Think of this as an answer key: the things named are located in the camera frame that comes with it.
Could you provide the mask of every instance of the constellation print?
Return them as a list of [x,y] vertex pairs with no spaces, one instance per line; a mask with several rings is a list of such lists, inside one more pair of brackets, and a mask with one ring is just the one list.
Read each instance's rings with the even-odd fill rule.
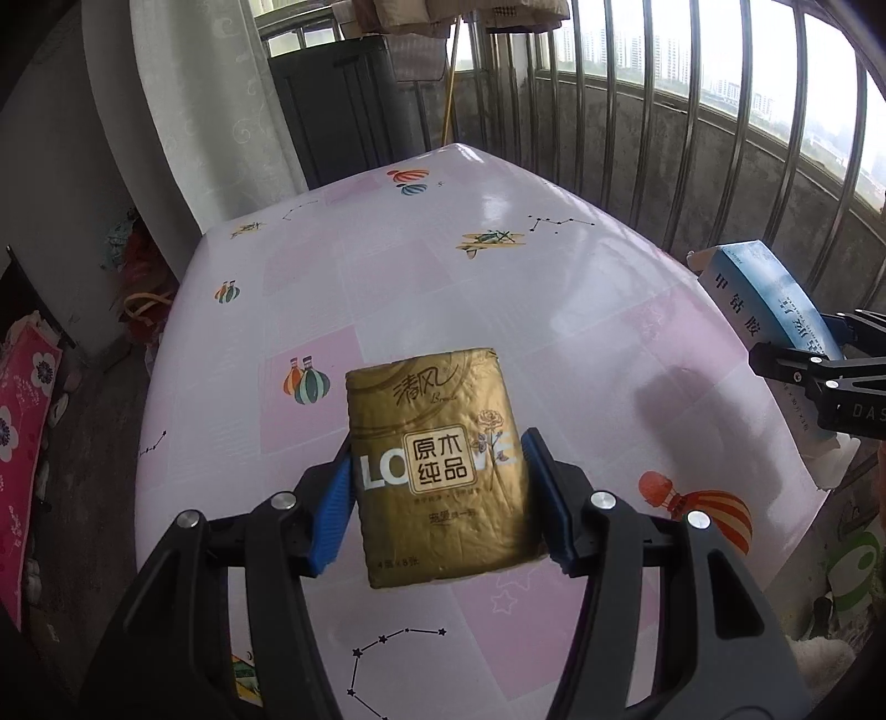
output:
[[403,628],[403,630],[397,630],[391,635],[379,635],[378,640],[373,643],[369,643],[366,647],[355,647],[352,651],[352,655],[354,656],[354,672],[351,674],[351,686],[347,689],[347,694],[349,697],[354,698],[359,702],[364,708],[366,708],[370,713],[372,713],[375,717],[381,718],[381,720],[388,720],[387,716],[383,716],[380,712],[372,708],[368,705],[361,697],[357,694],[357,691],[354,690],[354,684],[357,682],[357,667],[360,665],[360,658],[369,650],[371,647],[375,647],[376,645],[385,645],[388,640],[391,638],[396,638],[401,633],[409,633],[409,632],[422,632],[427,635],[440,635],[441,637],[446,635],[446,628],[440,628],[439,630],[418,630],[416,628]]
[[319,200],[310,200],[309,202],[303,202],[301,205],[297,205],[296,207],[290,207],[289,210],[286,212],[286,215],[283,216],[283,219],[291,221],[292,218],[289,217],[290,213],[294,213],[296,210],[304,207],[305,205],[314,205],[314,203],[316,202],[319,202]]
[[582,223],[583,225],[593,225],[593,223],[589,223],[585,220],[576,220],[574,217],[571,217],[568,220],[555,221],[555,220],[551,220],[549,217],[535,217],[533,215],[529,215],[529,219],[535,221],[535,225],[533,225],[529,229],[529,232],[535,232],[535,229],[539,226],[539,223],[548,223],[550,225],[558,225],[558,226],[565,225],[567,223]]
[[159,440],[157,440],[150,448],[145,448],[140,453],[138,453],[138,457],[141,457],[142,455],[145,455],[146,453],[151,452],[151,450],[156,450],[157,446],[160,445],[160,440],[162,440],[165,437],[166,437],[166,430],[163,431],[163,434],[159,437]]

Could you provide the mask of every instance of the table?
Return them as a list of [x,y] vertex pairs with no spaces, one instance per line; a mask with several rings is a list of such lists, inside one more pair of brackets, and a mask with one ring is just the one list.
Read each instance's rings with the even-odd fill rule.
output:
[[[702,508],[704,490],[740,498],[763,586],[824,501],[686,268],[547,180],[450,145],[203,238],[144,413],[139,562],[182,509],[247,512],[330,460],[346,434],[345,372],[471,347],[498,352],[518,428],[538,427],[595,487],[663,515],[647,497],[668,488],[644,496],[647,471]],[[316,402],[285,392],[293,362],[328,378]],[[373,591],[356,513],[338,560],[305,581],[332,688],[354,720],[544,717],[583,588],[545,560]],[[248,660],[242,573],[230,593],[232,650]],[[656,625],[650,571],[633,700],[649,689]]]

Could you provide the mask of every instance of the square label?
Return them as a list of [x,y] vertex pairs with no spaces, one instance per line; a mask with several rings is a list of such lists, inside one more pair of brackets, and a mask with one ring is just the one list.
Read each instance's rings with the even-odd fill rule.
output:
[[471,485],[477,479],[461,425],[403,435],[409,488],[421,495]]

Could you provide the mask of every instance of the striped hot air balloon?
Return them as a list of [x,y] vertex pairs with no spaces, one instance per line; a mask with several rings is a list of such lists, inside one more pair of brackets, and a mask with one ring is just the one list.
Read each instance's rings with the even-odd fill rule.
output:
[[315,370],[311,356],[305,356],[305,371],[301,374],[299,386],[293,397],[299,405],[313,405],[330,391],[330,379],[325,373]]
[[218,302],[231,302],[240,295],[240,288],[234,286],[234,280],[226,280],[221,283],[221,287],[215,291],[214,298]]
[[424,192],[428,189],[428,186],[423,183],[417,185],[397,185],[397,187],[400,188],[400,192],[404,195],[417,195],[419,192]]
[[283,391],[287,395],[295,395],[296,391],[299,389],[299,383],[301,382],[301,377],[304,374],[299,368],[299,359],[294,357],[289,361],[291,364],[291,368],[288,373],[286,373],[286,380],[283,381]]
[[701,510],[717,523],[724,537],[747,555],[753,527],[748,506],[731,492],[697,490],[680,495],[673,482],[661,473],[649,471],[640,478],[640,494],[653,507],[665,507],[672,520],[680,520],[690,510]]
[[430,174],[429,170],[388,170],[388,175],[395,183],[414,183]]

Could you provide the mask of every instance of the gold tissue packet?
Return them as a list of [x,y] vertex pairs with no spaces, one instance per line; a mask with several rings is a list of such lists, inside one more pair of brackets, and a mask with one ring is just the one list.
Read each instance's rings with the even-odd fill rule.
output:
[[490,348],[346,375],[369,584],[475,575],[540,556],[529,475]]

